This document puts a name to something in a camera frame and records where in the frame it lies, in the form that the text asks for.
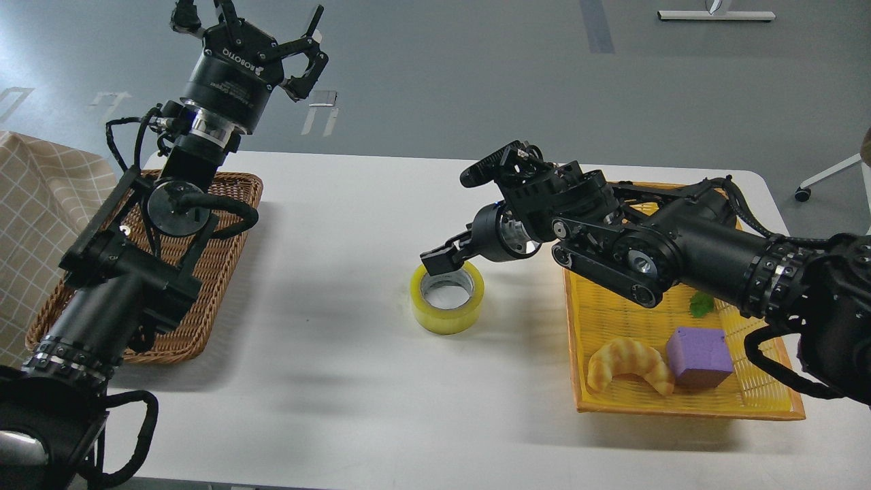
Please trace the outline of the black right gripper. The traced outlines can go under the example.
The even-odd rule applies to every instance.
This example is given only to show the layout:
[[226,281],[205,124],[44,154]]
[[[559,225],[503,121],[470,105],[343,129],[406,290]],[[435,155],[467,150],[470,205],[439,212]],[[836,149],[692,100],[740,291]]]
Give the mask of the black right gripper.
[[531,258],[542,243],[535,241],[522,221],[517,220],[506,203],[495,202],[481,208],[471,223],[471,233],[458,233],[444,245],[420,254],[430,276],[460,270],[466,261],[481,255],[492,263],[507,263]]

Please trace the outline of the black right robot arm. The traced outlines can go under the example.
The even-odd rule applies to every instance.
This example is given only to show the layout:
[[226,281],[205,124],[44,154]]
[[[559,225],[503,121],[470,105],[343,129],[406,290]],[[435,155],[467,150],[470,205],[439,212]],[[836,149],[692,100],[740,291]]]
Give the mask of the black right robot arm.
[[550,243],[561,267],[645,308],[684,283],[764,319],[744,339],[753,365],[799,393],[869,404],[868,236],[780,235],[729,176],[674,189],[610,183],[578,162],[545,161],[527,142],[510,142],[459,180],[494,182],[503,198],[421,255],[430,276],[477,255],[526,259]]

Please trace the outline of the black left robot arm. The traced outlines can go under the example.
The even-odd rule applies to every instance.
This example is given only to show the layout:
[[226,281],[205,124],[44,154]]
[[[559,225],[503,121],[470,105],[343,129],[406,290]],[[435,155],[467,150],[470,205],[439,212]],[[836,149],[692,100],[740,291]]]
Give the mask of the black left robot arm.
[[205,28],[193,1],[178,1],[172,30],[202,41],[177,100],[111,120],[107,146],[118,185],[60,263],[74,295],[20,368],[2,368],[2,481],[16,489],[117,487],[144,464],[159,403],[149,391],[109,395],[128,349],[150,350],[199,297],[194,269],[211,241],[259,219],[239,199],[209,192],[218,168],[255,130],[276,89],[307,99],[329,62],[318,5],[307,31],[280,43],[214,2]]

